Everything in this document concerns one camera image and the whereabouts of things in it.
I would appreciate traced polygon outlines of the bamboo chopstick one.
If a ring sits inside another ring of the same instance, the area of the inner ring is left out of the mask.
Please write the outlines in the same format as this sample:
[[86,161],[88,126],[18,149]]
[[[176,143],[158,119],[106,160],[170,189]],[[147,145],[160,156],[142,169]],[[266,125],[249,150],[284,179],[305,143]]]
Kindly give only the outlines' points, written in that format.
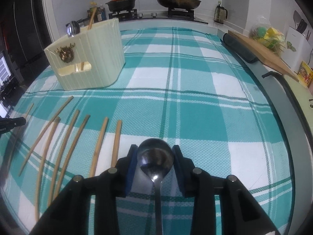
[[[24,119],[27,120],[27,117],[31,111],[31,109],[33,108],[34,106],[34,103],[32,103],[27,112],[24,114]],[[15,146],[16,146],[16,143],[17,143],[17,140],[19,139],[19,136],[21,134],[21,131],[24,129],[24,125],[19,127],[18,130],[16,131],[16,135],[15,135],[15,138],[14,138],[14,141],[13,141],[13,145],[12,145],[12,149],[10,150],[9,152],[9,155],[8,155],[8,160],[7,160],[7,164],[5,166],[5,169],[4,169],[4,174],[7,175],[8,172],[9,172],[9,169],[10,169],[10,166],[11,166],[11,162],[12,162],[12,158],[13,158],[13,154],[14,154],[14,149],[15,149]]]

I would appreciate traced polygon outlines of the bamboo chopstick two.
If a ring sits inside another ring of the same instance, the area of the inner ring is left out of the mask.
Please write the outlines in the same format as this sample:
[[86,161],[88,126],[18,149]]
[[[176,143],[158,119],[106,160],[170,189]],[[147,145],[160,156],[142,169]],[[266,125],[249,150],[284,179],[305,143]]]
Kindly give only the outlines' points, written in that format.
[[31,157],[31,154],[33,153],[34,149],[36,148],[36,146],[38,145],[38,143],[40,142],[40,140],[42,139],[42,137],[44,136],[45,132],[47,131],[47,129],[49,128],[49,126],[56,120],[56,118],[58,117],[58,115],[63,111],[63,109],[74,99],[73,96],[70,96],[64,103],[63,105],[58,109],[58,111],[54,114],[54,116],[52,116],[52,118],[50,119],[50,121],[47,123],[47,125],[42,129],[42,131],[40,132],[39,136],[37,137],[37,139],[35,140],[35,142],[33,143],[32,147],[30,148],[28,154],[26,155],[22,165],[21,165],[21,169],[19,171],[18,176],[21,176],[23,169],[25,167],[25,165],[27,164],[29,158]]

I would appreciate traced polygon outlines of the bamboo chopstick six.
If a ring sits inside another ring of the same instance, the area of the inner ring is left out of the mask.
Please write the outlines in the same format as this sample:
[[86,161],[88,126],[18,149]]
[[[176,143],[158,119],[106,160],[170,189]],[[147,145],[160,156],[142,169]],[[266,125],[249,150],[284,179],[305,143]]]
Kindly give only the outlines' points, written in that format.
[[102,127],[99,133],[99,137],[95,146],[95,150],[94,150],[94,154],[93,154],[93,159],[92,159],[92,163],[91,163],[91,168],[90,168],[90,172],[89,172],[89,177],[94,177],[95,176],[95,171],[97,168],[97,163],[98,163],[98,158],[99,158],[99,154],[100,154],[100,150],[101,150],[101,146],[102,146],[102,142],[104,139],[104,135],[106,132],[106,128],[107,128],[107,124],[108,124],[108,117],[105,117],[102,123]]

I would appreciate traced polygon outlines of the bamboo chopstick four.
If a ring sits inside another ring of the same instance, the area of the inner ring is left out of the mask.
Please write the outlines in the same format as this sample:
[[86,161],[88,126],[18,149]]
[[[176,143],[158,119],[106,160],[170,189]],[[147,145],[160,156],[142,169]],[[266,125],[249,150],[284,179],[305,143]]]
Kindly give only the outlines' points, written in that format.
[[52,174],[52,179],[51,179],[51,184],[50,184],[49,196],[48,196],[48,201],[47,201],[47,206],[48,207],[52,203],[52,200],[53,200],[56,178],[57,178],[58,169],[59,169],[59,166],[60,166],[60,163],[61,163],[61,160],[62,160],[63,152],[65,151],[65,148],[66,148],[69,136],[70,136],[71,131],[72,131],[73,127],[74,127],[74,124],[75,124],[75,122],[76,122],[76,120],[78,118],[79,113],[80,113],[79,110],[76,110],[76,112],[74,113],[73,118],[72,118],[72,120],[71,120],[71,122],[69,124],[69,127],[67,128],[66,134],[65,134],[65,136],[63,138],[62,145],[60,147],[60,151],[58,153],[58,157],[57,157],[57,160],[56,160],[56,164],[55,164],[55,168],[54,168],[54,172]]

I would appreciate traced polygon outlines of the bamboo chopstick five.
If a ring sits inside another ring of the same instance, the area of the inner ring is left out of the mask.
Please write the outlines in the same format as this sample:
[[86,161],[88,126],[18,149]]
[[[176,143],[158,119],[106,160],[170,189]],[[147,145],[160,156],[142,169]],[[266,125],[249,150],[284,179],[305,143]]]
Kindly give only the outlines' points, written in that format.
[[54,193],[52,195],[53,196],[53,198],[52,198],[53,200],[58,196],[58,194],[60,192],[60,189],[61,189],[61,186],[62,186],[62,183],[63,183],[63,179],[64,179],[64,176],[65,176],[65,172],[67,170],[67,166],[69,164],[69,161],[70,161],[71,156],[72,156],[72,154],[74,152],[74,149],[75,149],[75,147],[76,147],[76,145],[78,143],[78,140],[80,139],[80,136],[81,136],[81,134],[82,134],[82,132],[84,130],[84,127],[86,126],[89,118],[90,118],[90,115],[86,115],[85,116],[82,124],[80,125],[80,127],[79,127],[79,129],[77,131],[77,134],[76,134],[75,138],[73,139],[72,145],[71,145],[71,147],[70,147],[70,149],[69,149],[69,151],[67,153],[66,159],[64,161],[64,165],[63,165],[62,170],[60,172],[60,176],[59,176],[59,180],[58,180],[58,183],[57,183],[57,187],[53,191],[53,193]]

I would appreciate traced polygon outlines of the bamboo chopstick seven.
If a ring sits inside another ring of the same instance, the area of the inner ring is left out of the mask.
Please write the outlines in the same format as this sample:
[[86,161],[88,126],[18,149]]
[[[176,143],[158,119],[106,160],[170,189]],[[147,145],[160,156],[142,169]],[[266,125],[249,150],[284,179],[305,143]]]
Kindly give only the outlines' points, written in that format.
[[118,160],[119,143],[120,143],[120,138],[121,138],[121,128],[122,128],[122,120],[118,120],[117,125],[116,125],[115,138],[113,142],[111,167],[114,167]]

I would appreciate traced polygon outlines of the bamboo chopstick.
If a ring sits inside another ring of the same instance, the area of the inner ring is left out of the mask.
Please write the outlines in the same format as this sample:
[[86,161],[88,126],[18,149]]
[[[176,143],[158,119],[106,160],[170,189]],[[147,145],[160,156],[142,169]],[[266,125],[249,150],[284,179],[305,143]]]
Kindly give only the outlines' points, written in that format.
[[[92,28],[92,24],[94,22],[94,17],[95,17],[96,12],[97,12],[97,8],[94,7],[92,9],[92,15],[91,15],[90,22],[89,22],[89,25],[87,27],[87,30],[90,30]],[[81,63],[81,70],[83,70],[83,69],[84,69],[84,62]]]

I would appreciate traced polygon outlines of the small silver spoon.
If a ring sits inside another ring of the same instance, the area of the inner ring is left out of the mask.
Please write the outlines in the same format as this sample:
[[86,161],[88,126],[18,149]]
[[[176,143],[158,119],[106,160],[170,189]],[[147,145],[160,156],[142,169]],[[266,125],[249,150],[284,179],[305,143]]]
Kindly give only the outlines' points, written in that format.
[[150,178],[155,191],[156,234],[163,234],[161,183],[171,171],[174,154],[165,141],[158,138],[144,140],[138,148],[137,161],[141,171]]

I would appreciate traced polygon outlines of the large silver spoon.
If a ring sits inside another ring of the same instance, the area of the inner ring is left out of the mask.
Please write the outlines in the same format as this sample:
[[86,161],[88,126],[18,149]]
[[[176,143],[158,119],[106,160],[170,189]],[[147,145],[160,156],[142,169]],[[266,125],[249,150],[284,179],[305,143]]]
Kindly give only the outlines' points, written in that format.
[[74,35],[77,35],[80,33],[80,26],[77,21],[71,21],[70,23],[67,23],[67,35],[69,37],[73,37]]

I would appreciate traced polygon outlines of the black refrigerator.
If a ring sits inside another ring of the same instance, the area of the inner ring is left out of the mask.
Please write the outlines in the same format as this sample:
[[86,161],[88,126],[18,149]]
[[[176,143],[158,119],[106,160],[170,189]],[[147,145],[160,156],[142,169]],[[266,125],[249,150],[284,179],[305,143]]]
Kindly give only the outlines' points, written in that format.
[[42,0],[15,0],[1,19],[1,51],[20,83],[31,84],[47,68],[50,44]]

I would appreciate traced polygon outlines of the cream utensil holder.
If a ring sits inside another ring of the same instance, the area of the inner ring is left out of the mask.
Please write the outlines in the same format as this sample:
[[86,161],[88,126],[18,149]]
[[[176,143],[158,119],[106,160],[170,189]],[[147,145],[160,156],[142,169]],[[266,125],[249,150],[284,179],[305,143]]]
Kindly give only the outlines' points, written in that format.
[[125,55],[117,18],[82,27],[72,37],[59,38],[44,50],[65,91],[104,88],[117,81]]

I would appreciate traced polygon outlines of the spice rack with bottles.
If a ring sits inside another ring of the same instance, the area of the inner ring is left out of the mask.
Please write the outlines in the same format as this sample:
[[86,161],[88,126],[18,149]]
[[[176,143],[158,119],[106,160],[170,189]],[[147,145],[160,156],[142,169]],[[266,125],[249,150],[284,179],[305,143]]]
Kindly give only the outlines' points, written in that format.
[[80,27],[87,26],[90,23],[94,10],[95,14],[93,17],[93,23],[101,22],[107,19],[104,6],[102,4],[98,6],[96,2],[91,2],[90,8],[87,10],[87,17],[78,20],[78,24]]

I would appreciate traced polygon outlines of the yellow snack package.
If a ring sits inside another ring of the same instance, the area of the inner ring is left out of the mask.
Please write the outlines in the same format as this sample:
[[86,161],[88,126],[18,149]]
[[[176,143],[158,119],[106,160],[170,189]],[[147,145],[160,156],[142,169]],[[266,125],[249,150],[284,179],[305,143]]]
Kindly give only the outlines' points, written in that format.
[[305,61],[302,61],[300,64],[298,78],[303,82],[306,87],[309,87],[312,81],[312,69]]

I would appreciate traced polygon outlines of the wooden cutting board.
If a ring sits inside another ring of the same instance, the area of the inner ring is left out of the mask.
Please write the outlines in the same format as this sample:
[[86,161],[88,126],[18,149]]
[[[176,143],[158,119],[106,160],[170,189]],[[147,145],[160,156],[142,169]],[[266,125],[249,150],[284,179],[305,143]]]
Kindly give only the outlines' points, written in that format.
[[297,82],[299,81],[297,74],[292,72],[279,56],[274,54],[261,43],[234,31],[229,30],[228,34],[248,48],[267,67],[274,69],[283,75],[288,75]]

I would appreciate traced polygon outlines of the white knife block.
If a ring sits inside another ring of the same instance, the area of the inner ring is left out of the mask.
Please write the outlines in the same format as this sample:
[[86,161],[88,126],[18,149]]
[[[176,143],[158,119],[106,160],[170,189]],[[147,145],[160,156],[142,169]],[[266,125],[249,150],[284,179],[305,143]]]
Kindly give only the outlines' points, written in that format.
[[281,58],[293,72],[298,72],[302,61],[308,63],[311,46],[303,35],[307,23],[296,10],[293,12],[293,20],[295,27],[289,27],[288,29],[285,38],[285,50]]

